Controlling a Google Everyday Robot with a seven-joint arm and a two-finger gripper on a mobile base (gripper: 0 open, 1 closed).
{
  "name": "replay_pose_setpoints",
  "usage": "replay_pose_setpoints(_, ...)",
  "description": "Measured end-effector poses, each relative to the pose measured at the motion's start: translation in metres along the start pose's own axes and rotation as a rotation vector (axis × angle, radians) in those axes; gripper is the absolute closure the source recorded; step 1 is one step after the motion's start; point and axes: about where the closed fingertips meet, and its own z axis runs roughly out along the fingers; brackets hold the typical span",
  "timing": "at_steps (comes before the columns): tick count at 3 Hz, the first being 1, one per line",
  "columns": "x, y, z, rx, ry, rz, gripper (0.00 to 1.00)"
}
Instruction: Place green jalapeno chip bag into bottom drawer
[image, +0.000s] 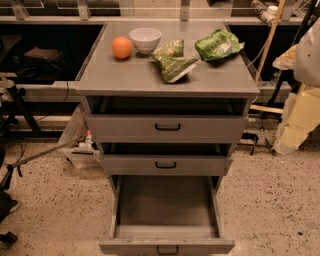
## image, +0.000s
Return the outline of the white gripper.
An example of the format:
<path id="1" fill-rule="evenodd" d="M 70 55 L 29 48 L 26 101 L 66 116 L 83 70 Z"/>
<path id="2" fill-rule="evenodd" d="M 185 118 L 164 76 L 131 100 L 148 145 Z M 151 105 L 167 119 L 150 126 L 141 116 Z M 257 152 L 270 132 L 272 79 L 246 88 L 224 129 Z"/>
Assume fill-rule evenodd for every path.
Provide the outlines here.
<path id="1" fill-rule="evenodd" d="M 277 57 L 273 66 L 279 70 L 294 69 L 295 79 L 308 85 L 302 85 L 297 94 L 289 94 L 276 131 L 273 149 L 279 154 L 289 154 L 298 150 L 320 125 L 320 18 L 298 46 L 293 45 Z"/>

